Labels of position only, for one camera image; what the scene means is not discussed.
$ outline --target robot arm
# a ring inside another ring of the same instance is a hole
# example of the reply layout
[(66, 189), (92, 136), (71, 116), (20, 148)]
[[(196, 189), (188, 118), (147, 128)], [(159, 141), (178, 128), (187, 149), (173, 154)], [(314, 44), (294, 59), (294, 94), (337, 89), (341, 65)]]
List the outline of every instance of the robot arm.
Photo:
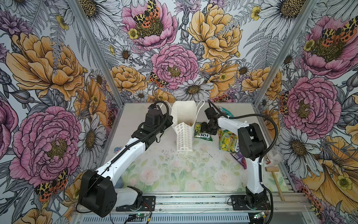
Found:
[[(241, 153), (247, 158), (247, 170), (250, 177), (246, 187), (247, 205), (255, 207), (262, 201), (267, 200), (266, 191), (262, 188), (259, 181), (258, 160), (266, 149), (266, 142), (258, 124), (243, 123), (238, 120), (221, 118), (213, 107), (205, 110), (209, 119), (208, 123), (203, 123), (202, 131), (215, 135), (218, 128), (224, 128), (238, 136)], [(131, 205), (133, 210), (140, 207), (142, 203), (142, 192), (135, 187), (128, 186), (123, 189), (115, 189), (118, 179), (129, 165), (155, 141), (156, 135), (170, 127), (172, 116), (167, 120), (159, 109), (153, 104), (149, 107), (143, 127), (140, 125), (127, 145), (134, 142), (129, 149), (122, 149), (115, 155), (110, 162), (99, 167), (96, 171), (88, 170), (82, 176), (79, 203), (100, 217), (105, 217), (109, 212), (118, 206)], [(159, 124), (165, 125), (156, 133), (148, 136), (153, 130), (157, 130)]]

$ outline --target wire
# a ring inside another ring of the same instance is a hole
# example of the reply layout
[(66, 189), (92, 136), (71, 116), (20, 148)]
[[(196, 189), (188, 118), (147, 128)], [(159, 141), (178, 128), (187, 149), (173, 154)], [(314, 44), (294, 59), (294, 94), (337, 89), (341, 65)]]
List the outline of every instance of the wire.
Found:
[(112, 224), (114, 224), (112, 217), (111, 217), (111, 212), (110, 212), (110, 220), (111, 220)]
[(163, 122), (156, 129), (154, 129), (151, 133), (149, 133), (147, 136), (145, 136), (145, 137), (143, 137), (141, 139), (138, 139), (137, 141), (127, 145), (123, 150), (121, 150), (121, 152), (114, 159), (111, 160), (111, 164), (115, 163), (132, 146), (134, 146), (137, 143), (142, 142), (142, 141), (146, 140), (147, 138), (151, 137), (153, 134), (157, 133), (157, 131), (159, 131), (164, 126), (164, 124), (166, 123), (166, 121), (169, 118), (169, 107), (162, 100), (158, 100), (157, 102), (154, 103), (154, 105), (156, 105), (157, 103), (163, 103), (165, 105), (165, 107), (166, 107), (166, 113), (165, 113), (165, 118), (164, 118)]
[(99, 176), (97, 177), (97, 179), (93, 182), (93, 184), (91, 185), (91, 187), (89, 187), (89, 188), (87, 189), (87, 191), (85, 191), (84, 194), (80, 197), (80, 199), (78, 200), (78, 202), (77, 202), (77, 204), (76, 204), (76, 212), (82, 213), (82, 214), (92, 212), (92, 211), (85, 211), (85, 212), (83, 212), (83, 211), (78, 211), (77, 206), (78, 206), (79, 203), (81, 203), (83, 196), (94, 186), (94, 184), (97, 182), (97, 180), (102, 176), (102, 174), (104, 174), (104, 173), (109, 169), (110, 166), (111, 166), (111, 164), (101, 173), (101, 175), (99, 175)]
[(258, 173), (259, 173), (259, 179), (260, 179), (260, 184), (261, 186), (269, 193), (270, 195), (270, 203), (271, 203), (271, 212), (270, 212), (270, 217), (267, 220), (266, 224), (269, 224), (271, 222), (272, 216), (274, 214), (274, 200), (273, 200), (273, 196), (272, 196), (272, 192), (270, 191), (270, 189), (268, 189), (267, 187), (265, 187), (265, 185), (262, 183), (262, 166), (261, 166), (261, 162), (263, 157), (275, 146), (275, 143), (277, 141), (277, 138), (279, 137), (279, 130), (277, 128), (276, 123), (269, 117), (266, 115), (262, 115), (262, 114), (247, 114), (247, 115), (242, 115), (242, 116), (237, 116), (237, 117), (229, 117), (227, 114), (224, 114), (223, 112), (221, 112), (221, 110), (215, 105), (213, 104), (213, 102), (211, 102), (210, 100), (208, 100), (208, 103), (210, 105), (213, 105), (213, 107), (224, 117), (227, 117), (228, 119), (240, 119), (240, 118), (247, 118), (247, 117), (252, 117), (252, 116), (259, 116), (259, 117), (263, 117), (265, 119), (267, 119), (269, 122), (272, 123), (272, 125), (274, 126), (275, 129), (275, 137), (272, 140), (271, 145), (261, 154), (261, 156), (258, 159)]

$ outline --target pink peony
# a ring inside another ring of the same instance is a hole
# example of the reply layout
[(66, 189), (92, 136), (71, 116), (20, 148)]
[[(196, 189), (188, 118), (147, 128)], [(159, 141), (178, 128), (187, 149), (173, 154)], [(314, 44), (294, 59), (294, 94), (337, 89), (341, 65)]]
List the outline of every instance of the pink peony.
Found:
[(28, 116), (14, 134), (17, 157), (11, 161), (10, 176), (37, 186), (56, 179), (65, 169), (72, 174), (79, 164), (81, 129), (78, 119), (59, 106)]
[(180, 45), (166, 45), (151, 59), (153, 72), (161, 80), (168, 82), (168, 89), (177, 89), (178, 85), (189, 79), (194, 80), (198, 75), (197, 57)]
[(302, 68), (310, 70), (317, 76), (326, 76), (334, 79), (351, 70), (358, 63), (358, 35), (348, 42), (337, 41), (329, 47), (322, 45), (323, 29), (337, 30), (343, 27), (348, 20), (341, 22), (341, 18), (334, 20), (333, 17), (322, 17), (315, 27), (306, 36), (303, 57), (300, 59)]
[(18, 125), (16, 112), (5, 100), (0, 99), (0, 159), (8, 151), (11, 142), (11, 132)]
[(338, 122), (341, 105), (336, 101), (337, 90), (323, 77), (301, 77), (289, 91), (288, 115), (284, 115), (287, 128), (293, 126), (306, 132), (309, 139), (328, 134)]
[(158, 0), (156, 1), (156, 5), (160, 9), (159, 20), (158, 24), (156, 24), (156, 27), (162, 28), (158, 28), (157, 30), (153, 30), (152, 27), (146, 28), (147, 30), (151, 30), (151, 32), (154, 33), (149, 36), (140, 35), (140, 30), (137, 30), (137, 23), (133, 19), (133, 17), (136, 15), (144, 14), (144, 11), (147, 10), (147, 3), (145, 3), (144, 6), (138, 5), (136, 8), (131, 5), (130, 8), (124, 7), (122, 9), (122, 23), (124, 24), (124, 26), (122, 26), (123, 31), (138, 32), (138, 36), (135, 35), (135, 37), (132, 38), (134, 44), (139, 48), (139, 50), (150, 51), (153, 48), (161, 48), (175, 40), (176, 28), (178, 26), (176, 16), (172, 17), (171, 13), (168, 12), (166, 5), (163, 4), (162, 6)]

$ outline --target floral wallpaper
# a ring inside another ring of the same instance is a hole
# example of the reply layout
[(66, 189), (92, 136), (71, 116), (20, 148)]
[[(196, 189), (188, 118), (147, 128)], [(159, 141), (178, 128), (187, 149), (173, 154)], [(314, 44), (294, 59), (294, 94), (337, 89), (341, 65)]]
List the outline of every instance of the floral wallpaper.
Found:
[(357, 1), (318, 2), (282, 61), (278, 95), (268, 91), (259, 104), (322, 224), (358, 223), (357, 16)]
[[(79, 2), (125, 102), (248, 102), (305, 0)], [(65, 5), (64, 22), (78, 27)], [(321, 16), (314, 11), (310, 23)], [(271, 99), (281, 92), (281, 79), (279, 72)]]
[(61, 0), (0, 0), (1, 223), (68, 224), (118, 113)]

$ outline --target daisy center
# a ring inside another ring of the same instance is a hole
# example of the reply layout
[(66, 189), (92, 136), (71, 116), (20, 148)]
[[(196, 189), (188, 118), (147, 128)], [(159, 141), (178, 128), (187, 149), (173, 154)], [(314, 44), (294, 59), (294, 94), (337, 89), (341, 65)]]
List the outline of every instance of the daisy center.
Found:
[(129, 52), (128, 51), (123, 51), (122, 56), (123, 56), (124, 59), (128, 59), (129, 58)]
[(291, 62), (291, 60), (292, 60), (291, 56), (287, 56), (287, 57), (285, 58), (285, 60), (284, 60), (284, 63), (285, 63), (285, 64), (288, 64), (288, 63)]
[(84, 14), (88, 17), (93, 16), (96, 13), (96, 5), (92, 0), (79, 0)]
[(286, 17), (297, 17), (306, 0), (285, 0), (281, 6), (281, 13)]
[(102, 82), (103, 82), (102, 77), (101, 77), (101, 76), (97, 76), (97, 83), (100, 84), (100, 85), (102, 85)]
[(306, 148), (303, 144), (297, 140), (293, 140), (291, 143), (292, 149), (298, 156), (304, 156), (306, 154)]
[(86, 146), (87, 148), (91, 149), (92, 146), (95, 144), (95, 132), (89, 131), (86, 137)]
[(239, 70), (240, 75), (245, 74), (247, 72), (247, 68), (242, 68)]
[(187, 93), (195, 94), (195, 93), (199, 92), (199, 90), (200, 90), (199, 86), (189, 86), (187, 89)]

